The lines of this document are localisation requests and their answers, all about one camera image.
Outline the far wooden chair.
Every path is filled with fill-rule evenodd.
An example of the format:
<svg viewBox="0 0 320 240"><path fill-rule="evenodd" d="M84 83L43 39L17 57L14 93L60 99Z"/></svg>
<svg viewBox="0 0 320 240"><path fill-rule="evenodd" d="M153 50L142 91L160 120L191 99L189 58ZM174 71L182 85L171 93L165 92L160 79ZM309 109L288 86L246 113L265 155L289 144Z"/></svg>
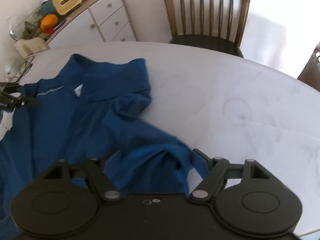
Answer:
<svg viewBox="0 0 320 240"><path fill-rule="evenodd" d="M164 0L171 44L242 57L240 44L251 0Z"/></svg>

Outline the yellow green radio box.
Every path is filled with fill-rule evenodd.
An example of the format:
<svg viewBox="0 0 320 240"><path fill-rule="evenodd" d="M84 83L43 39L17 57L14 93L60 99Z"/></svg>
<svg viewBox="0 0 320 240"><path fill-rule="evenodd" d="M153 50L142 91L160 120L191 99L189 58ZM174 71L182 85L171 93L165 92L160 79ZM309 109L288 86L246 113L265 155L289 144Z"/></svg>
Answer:
<svg viewBox="0 0 320 240"><path fill-rule="evenodd" d="M78 7L83 0L48 0L40 6L40 14L46 16L55 14L65 16Z"/></svg>

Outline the glass fish bowl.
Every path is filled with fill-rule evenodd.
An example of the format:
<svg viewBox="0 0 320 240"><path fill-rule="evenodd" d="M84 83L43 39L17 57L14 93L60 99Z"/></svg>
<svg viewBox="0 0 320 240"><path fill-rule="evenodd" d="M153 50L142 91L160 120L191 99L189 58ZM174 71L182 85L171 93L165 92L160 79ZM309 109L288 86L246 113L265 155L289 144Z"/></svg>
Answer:
<svg viewBox="0 0 320 240"><path fill-rule="evenodd" d="M9 36L16 42L20 39L30 40L38 37L41 33L41 14L40 7L32 12L15 12L7 19Z"/></svg>

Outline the white drawer sideboard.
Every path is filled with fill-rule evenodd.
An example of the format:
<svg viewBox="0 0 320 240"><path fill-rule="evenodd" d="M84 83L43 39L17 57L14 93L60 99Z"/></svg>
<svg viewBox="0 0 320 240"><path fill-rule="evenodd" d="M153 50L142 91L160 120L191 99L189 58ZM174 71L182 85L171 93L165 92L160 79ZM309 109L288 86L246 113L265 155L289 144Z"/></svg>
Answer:
<svg viewBox="0 0 320 240"><path fill-rule="evenodd" d="M49 48L136 41L124 0L86 0L48 38Z"/></svg>

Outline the blue zip sweatshirt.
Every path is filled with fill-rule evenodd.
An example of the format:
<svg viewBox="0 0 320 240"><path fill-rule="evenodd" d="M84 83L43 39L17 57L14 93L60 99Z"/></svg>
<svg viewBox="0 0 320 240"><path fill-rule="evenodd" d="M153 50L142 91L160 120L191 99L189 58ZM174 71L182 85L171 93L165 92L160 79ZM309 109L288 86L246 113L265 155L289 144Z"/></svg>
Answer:
<svg viewBox="0 0 320 240"><path fill-rule="evenodd" d="M199 161L139 117L151 103L144 59L112 64L73 54L55 78L19 91L39 103L16 109L1 140L1 239L17 236L12 199L61 159L105 159L104 174L122 193L189 193Z"/></svg>

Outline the dark framed eyeglasses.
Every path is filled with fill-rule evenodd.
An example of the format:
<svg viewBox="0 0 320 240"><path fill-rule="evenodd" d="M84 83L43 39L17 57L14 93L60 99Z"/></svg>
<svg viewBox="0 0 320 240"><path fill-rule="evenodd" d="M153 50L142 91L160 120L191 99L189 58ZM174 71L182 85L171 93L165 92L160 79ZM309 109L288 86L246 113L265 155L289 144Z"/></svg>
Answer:
<svg viewBox="0 0 320 240"><path fill-rule="evenodd" d="M29 56L24 59L12 58L5 66L5 73L7 75L6 81L9 83L19 83L22 77L33 66L35 56Z"/></svg>

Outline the light wooden stand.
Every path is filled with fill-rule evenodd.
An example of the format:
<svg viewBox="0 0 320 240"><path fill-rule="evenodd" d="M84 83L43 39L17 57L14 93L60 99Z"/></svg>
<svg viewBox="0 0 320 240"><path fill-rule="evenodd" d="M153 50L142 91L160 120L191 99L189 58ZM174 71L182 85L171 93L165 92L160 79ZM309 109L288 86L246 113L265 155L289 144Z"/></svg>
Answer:
<svg viewBox="0 0 320 240"><path fill-rule="evenodd" d="M28 57L30 55L49 50L49 47L40 37L32 38L30 40L20 39L14 43L14 47L21 57Z"/></svg>

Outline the orange round plush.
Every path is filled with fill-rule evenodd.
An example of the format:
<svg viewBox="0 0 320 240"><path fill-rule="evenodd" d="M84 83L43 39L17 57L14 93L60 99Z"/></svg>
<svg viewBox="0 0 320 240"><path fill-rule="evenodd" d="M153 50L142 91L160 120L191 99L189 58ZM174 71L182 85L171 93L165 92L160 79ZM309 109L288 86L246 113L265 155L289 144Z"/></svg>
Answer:
<svg viewBox="0 0 320 240"><path fill-rule="evenodd" d="M42 31L53 29L57 25L58 20L59 19L55 14L49 14L44 16L40 24Z"/></svg>

